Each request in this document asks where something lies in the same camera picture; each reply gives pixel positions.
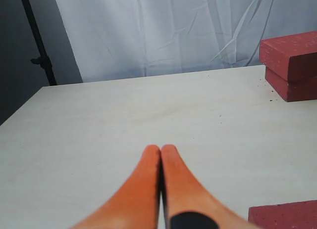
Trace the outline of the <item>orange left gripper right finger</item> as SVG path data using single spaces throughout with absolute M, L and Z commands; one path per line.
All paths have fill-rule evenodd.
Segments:
M 211 195 L 172 144 L 161 149 L 164 219 L 167 229 L 256 229 Z

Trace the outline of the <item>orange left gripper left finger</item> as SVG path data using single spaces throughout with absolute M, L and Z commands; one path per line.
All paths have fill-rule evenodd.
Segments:
M 148 145 L 120 189 L 73 229 L 156 229 L 159 219 L 160 149 Z

